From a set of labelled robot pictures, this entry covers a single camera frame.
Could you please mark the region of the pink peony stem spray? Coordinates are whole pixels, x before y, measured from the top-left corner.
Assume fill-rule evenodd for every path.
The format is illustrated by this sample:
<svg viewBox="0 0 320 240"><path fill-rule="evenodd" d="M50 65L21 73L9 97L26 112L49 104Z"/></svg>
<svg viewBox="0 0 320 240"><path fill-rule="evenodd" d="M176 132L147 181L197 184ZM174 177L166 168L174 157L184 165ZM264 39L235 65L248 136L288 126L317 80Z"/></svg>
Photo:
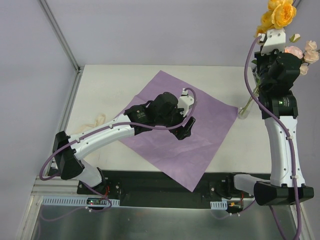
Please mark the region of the pink peony stem spray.
<svg viewBox="0 0 320 240"><path fill-rule="evenodd" d="M289 38L289 42L291 44L296 43L300 38L301 38L301 35L298 34L298 33L295 33ZM293 45L286 46L284 48L284 52L292 54L292 55L296 56L299 59L303 58L303 51L297 46L293 46Z"/></svg>

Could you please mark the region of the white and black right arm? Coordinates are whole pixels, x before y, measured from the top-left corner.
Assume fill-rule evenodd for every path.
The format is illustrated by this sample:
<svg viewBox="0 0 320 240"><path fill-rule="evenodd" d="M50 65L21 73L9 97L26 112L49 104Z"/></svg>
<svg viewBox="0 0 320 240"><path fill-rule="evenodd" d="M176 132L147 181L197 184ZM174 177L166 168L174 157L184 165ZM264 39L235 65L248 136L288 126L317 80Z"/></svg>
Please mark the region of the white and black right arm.
<svg viewBox="0 0 320 240"><path fill-rule="evenodd" d="M255 52L258 101L270 144L269 180L236 174L225 184L225 192L237 197L242 191L255 197L260 206L293 205L314 197L300 168L296 129L298 104L291 88L300 74L301 59L275 49L270 54Z"/></svg>

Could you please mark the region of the pink and purple wrapping paper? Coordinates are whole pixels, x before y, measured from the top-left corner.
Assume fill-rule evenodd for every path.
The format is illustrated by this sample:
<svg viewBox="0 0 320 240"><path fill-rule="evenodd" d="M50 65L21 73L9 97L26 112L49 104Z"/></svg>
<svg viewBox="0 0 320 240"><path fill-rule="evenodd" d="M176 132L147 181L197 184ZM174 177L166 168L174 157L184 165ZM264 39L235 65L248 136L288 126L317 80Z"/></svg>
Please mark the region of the pink and purple wrapping paper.
<svg viewBox="0 0 320 240"><path fill-rule="evenodd" d="M193 87L196 106L191 128L152 130L121 143L193 192L235 122L238 109Z"/></svg>

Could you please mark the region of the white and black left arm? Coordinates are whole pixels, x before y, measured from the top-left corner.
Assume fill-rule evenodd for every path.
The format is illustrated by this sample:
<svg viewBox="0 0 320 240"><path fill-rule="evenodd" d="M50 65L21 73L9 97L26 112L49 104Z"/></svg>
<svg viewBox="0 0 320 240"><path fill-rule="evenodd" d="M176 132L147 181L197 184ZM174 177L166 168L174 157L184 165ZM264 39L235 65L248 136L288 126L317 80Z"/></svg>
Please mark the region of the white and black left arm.
<svg viewBox="0 0 320 240"><path fill-rule="evenodd" d="M92 152L124 138L152 130L165 130L178 140L191 135L195 118L192 116L196 97L183 90L180 97L164 92L154 100L133 105L110 122L90 130L67 135L56 134L53 153L62 180L76 179L87 185L94 194L102 194L106 179L102 171L85 161Z"/></svg>

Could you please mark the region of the cream printed ribbon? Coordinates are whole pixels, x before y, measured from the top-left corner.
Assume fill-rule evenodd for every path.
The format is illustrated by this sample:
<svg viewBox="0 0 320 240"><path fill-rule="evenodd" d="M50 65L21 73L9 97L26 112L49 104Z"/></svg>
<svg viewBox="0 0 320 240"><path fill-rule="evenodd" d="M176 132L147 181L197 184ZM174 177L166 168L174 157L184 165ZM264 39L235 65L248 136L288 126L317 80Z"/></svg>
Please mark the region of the cream printed ribbon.
<svg viewBox="0 0 320 240"><path fill-rule="evenodd" d="M81 125L74 134L81 134L93 128L99 127L106 122L106 115L104 113L100 113L92 123L85 123Z"/></svg>

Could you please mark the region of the cream rose stem spray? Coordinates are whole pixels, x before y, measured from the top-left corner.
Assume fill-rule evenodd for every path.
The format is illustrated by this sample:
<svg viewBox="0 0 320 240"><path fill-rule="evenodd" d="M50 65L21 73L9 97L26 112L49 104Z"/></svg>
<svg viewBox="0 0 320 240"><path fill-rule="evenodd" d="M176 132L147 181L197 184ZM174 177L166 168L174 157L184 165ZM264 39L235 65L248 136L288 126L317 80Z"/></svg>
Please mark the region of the cream rose stem spray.
<svg viewBox="0 0 320 240"><path fill-rule="evenodd" d="M318 48L316 41L307 41L302 54L300 75L305 76L308 73L309 65L316 63L319 59L320 49Z"/></svg>

